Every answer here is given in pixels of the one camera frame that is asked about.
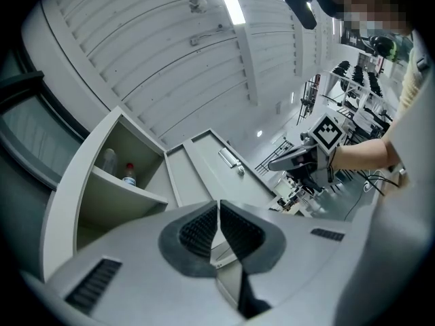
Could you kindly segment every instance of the person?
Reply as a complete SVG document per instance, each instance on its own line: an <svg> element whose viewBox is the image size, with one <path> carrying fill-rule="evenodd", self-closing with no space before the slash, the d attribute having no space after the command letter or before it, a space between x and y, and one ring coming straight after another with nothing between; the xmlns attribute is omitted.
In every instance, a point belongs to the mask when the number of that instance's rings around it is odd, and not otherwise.
<svg viewBox="0 0 435 326"><path fill-rule="evenodd" d="M388 28L404 36L412 33L414 48L410 53L395 120L380 139L337 147L330 162L334 170L373 170L397 165L400 159L389 137L397 121L412 105L428 74L432 64L429 53L419 34L413 31L409 21L404 19L404 14L401 14L402 5L399 0L333 0L333 2L344 5L345 12L352 16L363 15L365 20L381 23L385 29Z"/></svg>

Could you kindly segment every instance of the cabinet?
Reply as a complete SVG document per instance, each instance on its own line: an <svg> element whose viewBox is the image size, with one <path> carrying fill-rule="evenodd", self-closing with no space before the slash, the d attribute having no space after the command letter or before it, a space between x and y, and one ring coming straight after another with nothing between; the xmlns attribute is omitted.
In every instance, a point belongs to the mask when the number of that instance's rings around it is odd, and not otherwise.
<svg viewBox="0 0 435 326"><path fill-rule="evenodd" d="M218 152L227 148L245 168L229 168ZM115 151L115 175L103 171L103 153ZM136 187L121 180L133 163ZM90 133L71 160L44 219L43 278L77 250L123 223L206 200L229 199L268 206L274 191L212 130L167 151L116 107Z"/></svg>

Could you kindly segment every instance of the bottle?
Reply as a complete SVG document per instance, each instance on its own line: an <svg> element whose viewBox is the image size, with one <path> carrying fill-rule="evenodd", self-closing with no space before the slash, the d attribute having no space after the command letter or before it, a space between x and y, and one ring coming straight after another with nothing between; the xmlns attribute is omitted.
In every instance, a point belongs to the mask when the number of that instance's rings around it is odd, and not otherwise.
<svg viewBox="0 0 435 326"><path fill-rule="evenodd" d="M110 175L115 175L117 165L118 157L116 157L115 151L112 149L106 149L103 154L103 167L101 169Z"/></svg>
<svg viewBox="0 0 435 326"><path fill-rule="evenodd" d="M127 163L127 167L125 169L125 177L122 178L123 181L129 183L132 186L136 186L136 174L134 166L131 163Z"/></svg>

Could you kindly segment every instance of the white ceiling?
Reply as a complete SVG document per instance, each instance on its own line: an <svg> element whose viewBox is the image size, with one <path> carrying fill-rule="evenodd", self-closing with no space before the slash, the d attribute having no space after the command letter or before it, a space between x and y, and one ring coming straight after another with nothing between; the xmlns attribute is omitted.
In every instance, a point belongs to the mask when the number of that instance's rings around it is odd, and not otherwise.
<svg viewBox="0 0 435 326"><path fill-rule="evenodd" d="M249 100L240 40L223 1L207 0L204 14L193 14L188 1L43 0L41 6L69 62L108 110L125 105L168 146L208 128L236 148L255 145L256 131L279 129L299 105L290 104L290 93L330 58L331 20L313 3L319 25L306 31L282 0L239 0L250 39L256 106ZM219 24L226 31L216 33ZM191 46L191 38L201 35ZM37 40L23 39L38 63ZM41 70L50 76L49 66ZM66 94L54 94L68 109Z"/></svg>

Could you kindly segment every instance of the plastic bottle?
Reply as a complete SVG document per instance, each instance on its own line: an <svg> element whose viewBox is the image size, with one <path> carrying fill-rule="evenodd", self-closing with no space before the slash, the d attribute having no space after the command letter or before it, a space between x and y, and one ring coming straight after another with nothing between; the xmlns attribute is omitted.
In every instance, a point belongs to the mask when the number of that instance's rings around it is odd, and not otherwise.
<svg viewBox="0 0 435 326"><path fill-rule="evenodd" d="M123 181L129 183L132 186L136 186L136 174L132 163L127 163L125 169L125 177L122 178Z"/></svg>
<svg viewBox="0 0 435 326"><path fill-rule="evenodd" d="M118 157L116 157L115 151L112 149L106 149L103 154L103 167L101 169L110 175L115 175L117 166Z"/></svg>

